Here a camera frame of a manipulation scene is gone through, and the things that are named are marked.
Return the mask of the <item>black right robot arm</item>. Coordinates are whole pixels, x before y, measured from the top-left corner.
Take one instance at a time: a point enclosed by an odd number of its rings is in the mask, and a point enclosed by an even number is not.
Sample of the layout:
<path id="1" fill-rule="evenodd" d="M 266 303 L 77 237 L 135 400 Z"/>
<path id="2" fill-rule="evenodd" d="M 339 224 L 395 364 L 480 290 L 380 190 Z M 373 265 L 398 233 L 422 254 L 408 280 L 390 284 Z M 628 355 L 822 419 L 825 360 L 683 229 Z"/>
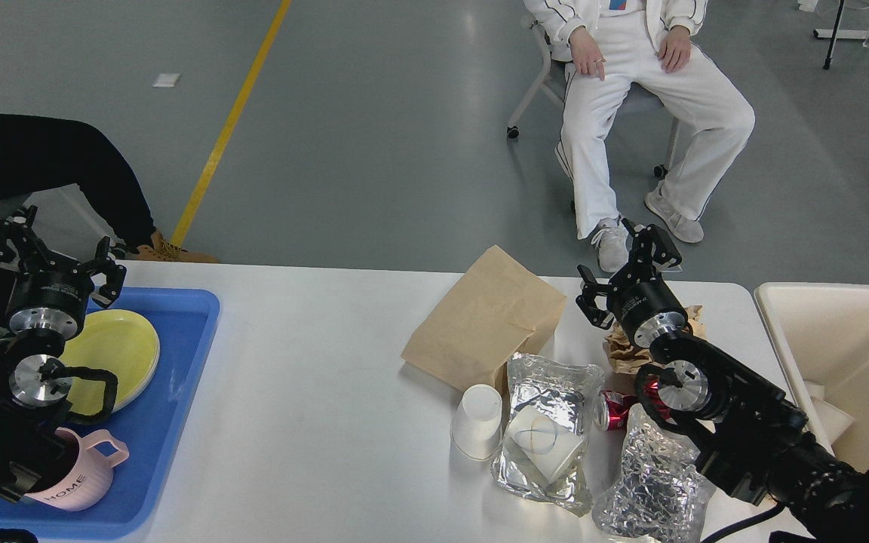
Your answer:
<path id="1" fill-rule="evenodd" d="M 785 392 L 720 348 L 686 331 L 682 303 L 662 268 L 682 261 L 666 231 L 624 219 L 630 257 L 607 283 L 578 267 L 577 305 L 595 327 L 620 324 L 652 363 L 638 371 L 640 404 L 662 429 L 698 447 L 696 470 L 733 498 L 775 506 L 709 536 L 718 540 L 789 509 L 811 542 L 869 542 L 869 470 L 858 472 L 806 430 Z"/>

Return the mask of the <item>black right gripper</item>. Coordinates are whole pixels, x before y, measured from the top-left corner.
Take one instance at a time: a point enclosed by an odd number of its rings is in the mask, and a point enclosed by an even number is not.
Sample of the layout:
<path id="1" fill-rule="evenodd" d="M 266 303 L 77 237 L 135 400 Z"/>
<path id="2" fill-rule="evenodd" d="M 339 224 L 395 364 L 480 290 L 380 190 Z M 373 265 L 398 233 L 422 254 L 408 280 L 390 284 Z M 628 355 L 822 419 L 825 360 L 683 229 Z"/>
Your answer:
<path id="1" fill-rule="evenodd" d="M 615 317 L 632 345 L 649 348 L 663 334 L 685 330 L 689 320 L 685 307 L 662 281 L 662 274 L 682 271 L 683 258 L 669 233 L 657 225 L 640 225 L 629 219 L 623 219 L 622 225 L 631 237 L 622 281 L 635 284 L 613 288 L 613 279 L 599 282 L 592 269 L 577 265 L 582 292 L 576 305 L 597 329 L 609 330 Z M 610 309 L 597 305 L 599 298 L 607 299 L 608 295 Z"/>

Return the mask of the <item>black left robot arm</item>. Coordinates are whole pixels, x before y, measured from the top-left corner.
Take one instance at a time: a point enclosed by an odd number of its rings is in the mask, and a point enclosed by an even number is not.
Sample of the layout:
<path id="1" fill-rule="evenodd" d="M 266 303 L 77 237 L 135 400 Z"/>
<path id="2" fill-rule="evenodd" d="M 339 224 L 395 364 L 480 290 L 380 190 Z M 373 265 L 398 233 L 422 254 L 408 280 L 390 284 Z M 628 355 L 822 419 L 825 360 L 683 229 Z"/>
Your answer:
<path id="1" fill-rule="evenodd" d="M 118 390 L 114 373 L 67 367 L 60 357 L 82 333 L 90 300 L 109 307 L 118 299 L 125 267 L 112 258 L 110 237 L 87 262 L 49 250 L 33 231 L 36 214 L 37 207 L 18 207 L 0 221 L 0 267 L 14 275 L 0 338 L 0 498 L 10 502 L 61 464 L 58 427 L 104 422 Z M 0 542 L 36 539 L 0 529 Z"/>

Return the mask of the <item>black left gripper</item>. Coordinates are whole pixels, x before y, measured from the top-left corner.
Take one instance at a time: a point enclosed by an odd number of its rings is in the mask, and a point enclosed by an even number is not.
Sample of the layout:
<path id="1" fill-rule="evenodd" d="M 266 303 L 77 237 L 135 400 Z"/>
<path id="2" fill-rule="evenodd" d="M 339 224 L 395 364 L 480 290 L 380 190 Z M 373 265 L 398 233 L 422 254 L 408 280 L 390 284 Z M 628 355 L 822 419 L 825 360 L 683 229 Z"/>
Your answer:
<path id="1" fill-rule="evenodd" d="M 51 271 L 51 251 L 33 231 L 38 207 L 18 207 L 0 221 L 0 271 L 16 275 L 5 311 L 11 333 L 45 329 L 73 338 L 84 327 L 88 299 L 99 307 L 114 305 L 123 290 L 127 268 L 112 255 L 104 236 L 94 257 L 76 266 L 76 274 Z"/>

